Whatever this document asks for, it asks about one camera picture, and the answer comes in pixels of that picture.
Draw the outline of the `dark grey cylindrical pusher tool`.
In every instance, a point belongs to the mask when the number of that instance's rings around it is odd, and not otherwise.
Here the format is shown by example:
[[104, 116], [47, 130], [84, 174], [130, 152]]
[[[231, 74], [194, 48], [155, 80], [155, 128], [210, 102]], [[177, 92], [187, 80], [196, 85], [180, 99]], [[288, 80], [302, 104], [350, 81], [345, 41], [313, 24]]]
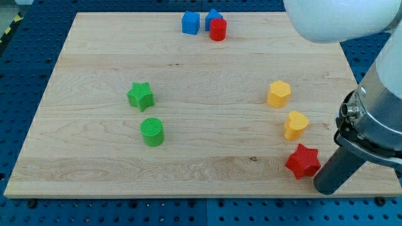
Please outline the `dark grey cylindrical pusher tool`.
[[313, 185], [324, 195], [331, 195], [338, 190], [366, 160], [339, 146], [336, 152], [315, 175]]

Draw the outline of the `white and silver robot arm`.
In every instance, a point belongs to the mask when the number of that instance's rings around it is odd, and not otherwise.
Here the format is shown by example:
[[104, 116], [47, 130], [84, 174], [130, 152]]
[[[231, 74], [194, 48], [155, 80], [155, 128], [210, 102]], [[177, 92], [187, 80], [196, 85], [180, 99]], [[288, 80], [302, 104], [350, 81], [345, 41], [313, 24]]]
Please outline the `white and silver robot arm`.
[[296, 31], [315, 43], [391, 33], [336, 118], [338, 145], [313, 179], [333, 194], [366, 161], [401, 171], [401, 0], [284, 0]]

